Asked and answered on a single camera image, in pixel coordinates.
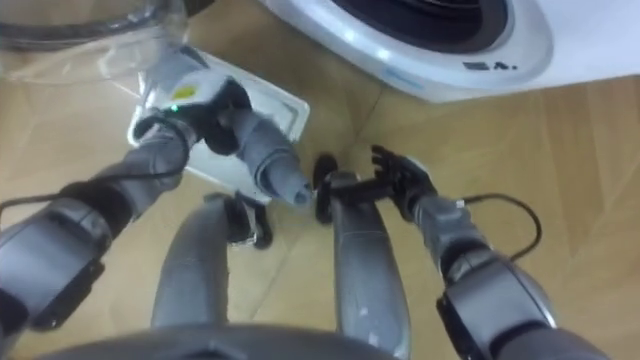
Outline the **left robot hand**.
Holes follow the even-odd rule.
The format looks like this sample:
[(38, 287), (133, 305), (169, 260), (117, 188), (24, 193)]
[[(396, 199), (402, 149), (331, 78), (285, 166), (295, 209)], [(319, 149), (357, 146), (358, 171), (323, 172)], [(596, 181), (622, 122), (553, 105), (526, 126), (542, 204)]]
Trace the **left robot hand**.
[(162, 118), (190, 126), (210, 151), (229, 156), (240, 145), (230, 125), (221, 118), (233, 111), (252, 110), (248, 92), (232, 76), (214, 70), (184, 75), (168, 91), (158, 90), (151, 107), (137, 122), (133, 135), (141, 138)]

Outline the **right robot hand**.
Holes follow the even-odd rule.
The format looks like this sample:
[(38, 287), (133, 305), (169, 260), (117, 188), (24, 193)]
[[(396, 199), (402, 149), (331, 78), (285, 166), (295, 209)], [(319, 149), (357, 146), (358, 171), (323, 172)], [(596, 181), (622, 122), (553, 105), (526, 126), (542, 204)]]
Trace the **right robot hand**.
[(381, 145), (372, 145), (371, 152), (375, 178), (390, 184), (390, 199), (401, 217), (413, 222), (413, 211), (418, 200), (422, 196), (438, 194), (431, 176), (419, 162)]

